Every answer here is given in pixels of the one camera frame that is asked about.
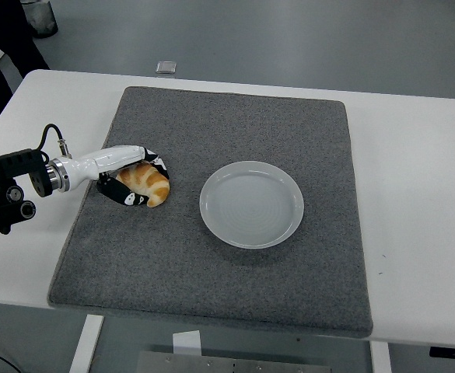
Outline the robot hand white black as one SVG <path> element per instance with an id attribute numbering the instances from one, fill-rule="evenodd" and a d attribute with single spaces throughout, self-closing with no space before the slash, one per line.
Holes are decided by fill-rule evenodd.
<path id="1" fill-rule="evenodd" d="M 170 178 L 163 160 L 137 145 L 118 145 L 64 162 L 64 190 L 73 190 L 85 180 L 125 206 L 157 207 L 170 194 Z"/>

